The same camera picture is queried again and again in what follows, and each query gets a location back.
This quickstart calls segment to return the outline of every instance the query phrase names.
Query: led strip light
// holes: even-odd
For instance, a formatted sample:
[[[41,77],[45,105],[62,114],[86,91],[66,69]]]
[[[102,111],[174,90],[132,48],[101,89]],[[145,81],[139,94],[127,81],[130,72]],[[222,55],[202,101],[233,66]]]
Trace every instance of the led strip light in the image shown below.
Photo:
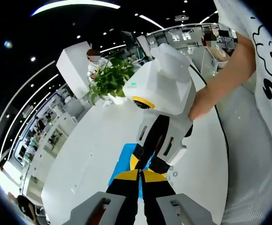
[[[212,15],[214,15],[214,14],[216,14],[216,13],[218,13],[218,10],[215,11],[214,13],[212,13],[210,16],[207,16],[206,18],[204,18],[202,21],[200,21],[200,23],[205,22],[205,21],[208,20]]]
[[[107,51],[109,51],[109,50],[116,49],[116,48],[120,48],[120,47],[124,47],[124,46],[126,46],[126,45],[118,45],[118,46],[115,46],[115,47],[112,47],[112,48],[108,48],[108,49],[102,50],[102,51],[100,51],[100,52],[101,52],[101,53],[104,53],[104,52],[107,52]]]
[[[108,2],[104,1],[96,1],[96,0],[63,0],[63,1],[57,1],[53,2],[47,5],[44,5],[37,9],[31,16],[36,15],[38,13],[44,12],[46,10],[60,7],[60,6],[69,6],[69,5],[95,5],[95,6],[104,6],[104,7],[109,7],[109,8],[114,8],[114,9],[119,9],[120,6],[111,4]]]
[[[35,77],[37,76],[39,73],[41,73],[43,70],[45,70],[46,68],[48,68],[51,64],[55,63],[55,60],[50,62],[49,64],[47,64],[45,67],[43,67],[42,69],[40,69],[37,73],[35,73],[30,79],[28,79],[19,89],[18,91],[13,95],[13,97],[11,98],[11,100],[8,102],[8,104],[6,105],[4,111],[2,112],[1,116],[0,116],[0,122],[3,119],[7,109],[9,108],[9,106],[11,105],[11,102],[14,100],[14,98],[18,95],[18,93]]]
[[[24,110],[25,106],[29,103],[29,101],[45,86],[47,85],[50,81],[52,81],[53,79],[55,79],[56,77],[58,76],[58,74],[56,74],[55,76],[53,76],[51,79],[49,79],[47,82],[45,82],[38,90],[35,91],[35,93],[26,101],[26,103],[22,106],[22,108],[18,111],[17,115],[15,116],[14,120],[12,121],[7,133],[6,133],[6,136],[5,136],[5,139],[4,139],[4,142],[1,146],[1,149],[0,149],[0,160],[1,160],[1,155],[2,155],[2,151],[4,149],[4,146],[5,146],[5,143],[6,143],[6,140],[7,140],[7,137],[11,131],[11,128],[12,126],[14,125],[16,119],[18,118],[18,116],[20,115],[20,113]]]
[[[144,19],[144,20],[146,20],[146,21],[148,21],[148,22],[150,22],[150,23],[152,23],[152,24],[154,24],[154,25],[156,25],[157,27],[159,27],[159,28],[161,28],[161,29],[165,29],[165,28],[163,28],[160,24],[158,24],[158,23],[156,23],[155,21],[153,21],[153,20],[147,18],[147,17],[144,16],[144,15],[140,15],[139,17],[142,18],[142,19]]]

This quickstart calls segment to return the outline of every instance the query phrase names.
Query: ceiling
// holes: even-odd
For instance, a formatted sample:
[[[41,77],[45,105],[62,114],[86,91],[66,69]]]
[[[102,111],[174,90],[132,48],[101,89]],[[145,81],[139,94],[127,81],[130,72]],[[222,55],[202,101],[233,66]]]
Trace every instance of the ceiling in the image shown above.
[[[135,16],[136,13],[163,27],[170,27],[181,24],[174,21],[176,15],[189,17],[184,24],[199,23],[216,10],[213,0],[204,1],[203,7],[197,0],[188,0],[187,3],[184,0],[164,1],[165,3],[159,0],[105,1],[121,8],[70,5],[50,9],[31,17],[36,9],[53,1],[0,2],[0,115],[16,91],[42,67],[53,60],[57,61],[61,51],[68,46],[88,41],[93,44],[93,48],[104,50],[123,44],[119,36],[120,30],[132,33],[135,31],[135,36],[139,36],[142,32],[146,34],[160,29]],[[215,14],[207,22],[217,21],[218,16]],[[6,40],[12,43],[12,48],[4,46]],[[31,62],[31,57],[36,57],[36,60]],[[57,73],[57,68],[52,65],[37,75],[31,81],[35,84],[34,87],[27,85],[12,103],[14,111],[22,107],[36,88]],[[59,76],[54,82],[57,85],[64,83],[64,80]],[[47,91],[43,90],[43,93],[37,94],[32,101],[39,101]],[[5,136],[9,124],[10,122],[7,122],[1,128],[0,145],[1,137]]]

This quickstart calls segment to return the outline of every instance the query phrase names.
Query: white pedestal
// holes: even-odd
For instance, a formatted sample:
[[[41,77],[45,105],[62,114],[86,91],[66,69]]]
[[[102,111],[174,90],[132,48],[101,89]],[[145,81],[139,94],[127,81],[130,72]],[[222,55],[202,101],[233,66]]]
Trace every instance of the white pedestal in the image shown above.
[[[125,97],[118,97],[118,96],[114,97],[114,96],[112,96],[111,94],[108,94],[108,96],[110,97],[110,99],[111,99],[116,105],[121,105],[121,104],[123,104],[124,102],[127,101],[127,98],[125,98]]]
[[[88,92],[89,61],[86,52],[89,49],[87,41],[63,49],[56,64],[62,77],[78,99],[84,97]]]

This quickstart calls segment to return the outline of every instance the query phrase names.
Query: green leaves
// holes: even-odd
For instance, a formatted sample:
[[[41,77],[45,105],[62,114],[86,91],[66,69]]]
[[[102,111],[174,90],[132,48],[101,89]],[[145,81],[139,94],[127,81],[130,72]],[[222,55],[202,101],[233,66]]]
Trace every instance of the green leaves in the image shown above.
[[[93,93],[91,95],[91,102],[93,103],[93,105],[95,105],[94,100],[95,100],[96,97],[97,97],[97,93]]]
[[[111,67],[100,68],[94,79],[95,85],[89,85],[87,97],[91,96],[91,101],[94,104],[96,97],[104,99],[109,93],[116,97],[125,97],[122,88],[134,74],[134,65],[126,60],[116,58],[109,59],[112,63]]]
[[[116,97],[115,91],[111,90],[110,95],[112,95],[113,97]]]
[[[125,97],[125,94],[124,94],[122,88],[121,88],[121,89],[118,89],[118,90],[116,91],[116,94],[117,94],[117,96],[119,96],[119,97],[122,97],[122,98]]]

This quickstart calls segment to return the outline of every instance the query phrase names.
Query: face mask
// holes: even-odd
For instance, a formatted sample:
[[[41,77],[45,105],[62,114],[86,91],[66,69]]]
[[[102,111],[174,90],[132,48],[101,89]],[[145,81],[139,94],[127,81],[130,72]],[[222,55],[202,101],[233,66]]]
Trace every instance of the face mask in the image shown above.
[[[217,44],[217,41],[211,41],[211,47],[215,47]]]
[[[96,55],[96,56],[94,56],[94,62],[98,62],[100,60],[100,56],[98,56],[98,55]]]

